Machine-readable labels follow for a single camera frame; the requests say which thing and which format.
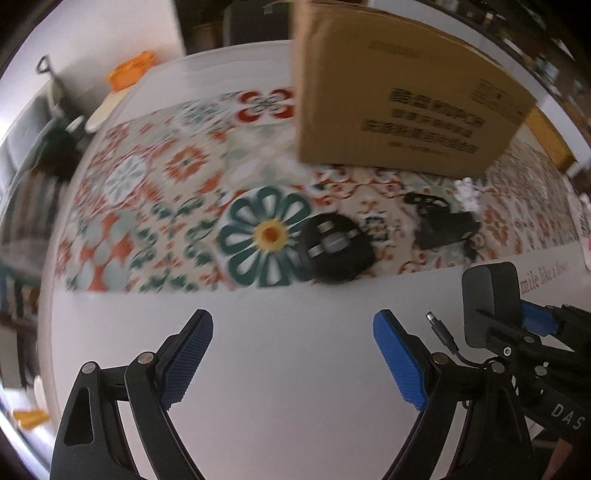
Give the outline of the patterned tile table mat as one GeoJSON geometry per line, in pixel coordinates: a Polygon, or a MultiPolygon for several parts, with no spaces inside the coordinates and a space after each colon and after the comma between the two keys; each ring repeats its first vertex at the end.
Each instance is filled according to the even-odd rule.
{"type": "Polygon", "coordinates": [[[83,165],[58,244],[57,283],[79,292],[283,287],[307,276],[297,237],[312,216],[356,221],[372,276],[454,267],[461,245],[422,250],[408,193],[461,207],[457,181],[297,160],[287,88],[181,103],[108,129],[83,165]]]}

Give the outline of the black usb hub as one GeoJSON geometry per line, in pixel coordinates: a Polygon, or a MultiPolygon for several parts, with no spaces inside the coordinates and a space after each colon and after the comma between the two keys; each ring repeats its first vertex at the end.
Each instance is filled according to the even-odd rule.
{"type": "Polygon", "coordinates": [[[416,209],[415,242],[422,250],[461,243],[464,256],[472,262],[477,259],[473,238],[479,233],[481,223],[471,212],[454,212],[446,199],[416,192],[406,193],[404,202],[416,209]]]}

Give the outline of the white side table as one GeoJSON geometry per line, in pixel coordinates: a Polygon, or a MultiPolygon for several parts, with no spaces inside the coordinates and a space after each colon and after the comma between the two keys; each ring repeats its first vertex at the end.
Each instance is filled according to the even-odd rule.
{"type": "Polygon", "coordinates": [[[96,110],[90,115],[85,123],[85,132],[87,134],[97,133],[103,123],[108,119],[110,114],[114,111],[117,105],[127,95],[129,89],[121,89],[119,91],[110,92],[96,110]]]}

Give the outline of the brown cardboard box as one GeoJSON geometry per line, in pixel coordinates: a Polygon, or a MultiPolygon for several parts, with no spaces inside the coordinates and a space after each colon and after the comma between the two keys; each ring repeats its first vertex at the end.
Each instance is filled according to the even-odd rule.
{"type": "Polygon", "coordinates": [[[291,58],[295,145],[308,164],[478,177],[536,103],[470,44],[346,2],[294,3],[291,58]]]}

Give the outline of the orange plastic crate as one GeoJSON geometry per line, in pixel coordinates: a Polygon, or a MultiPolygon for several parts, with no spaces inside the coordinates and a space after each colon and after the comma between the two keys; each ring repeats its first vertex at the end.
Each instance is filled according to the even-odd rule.
{"type": "Polygon", "coordinates": [[[137,83],[143,75],[156,65],[155,54],[151,50],[125,61],[114,68],[107,76],[113,92],[118,92],[137,83]]]}

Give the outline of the white rabbit figurine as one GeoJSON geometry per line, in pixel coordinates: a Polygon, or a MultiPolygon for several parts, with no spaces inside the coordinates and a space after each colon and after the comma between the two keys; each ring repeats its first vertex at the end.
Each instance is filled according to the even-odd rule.
{"type": "Polygon", "coordinates": [[[454,198],[459,202],[463,211],[478,214],[480,212],[480,195],[474,181],[470,177],[454,181],[454,198]]]}

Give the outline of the black chair centre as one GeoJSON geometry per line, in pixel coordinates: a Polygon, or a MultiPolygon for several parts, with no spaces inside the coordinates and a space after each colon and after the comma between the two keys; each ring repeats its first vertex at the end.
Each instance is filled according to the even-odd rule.
{"type": "Polygon", "coordinates": [[[290,1],[233,1],[224,10],[224,47],[290,39],[290,1]]]}

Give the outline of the black round remote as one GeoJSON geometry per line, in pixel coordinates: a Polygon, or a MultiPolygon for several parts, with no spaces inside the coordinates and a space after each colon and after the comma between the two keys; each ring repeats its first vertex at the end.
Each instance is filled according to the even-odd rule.
{"type": "Polygon", "coordinates": [[[327,284],[353,281],[377,261],[370,236],[353,219],[338,213],[304,221],[297,254],[304,272],[327,284]]]}

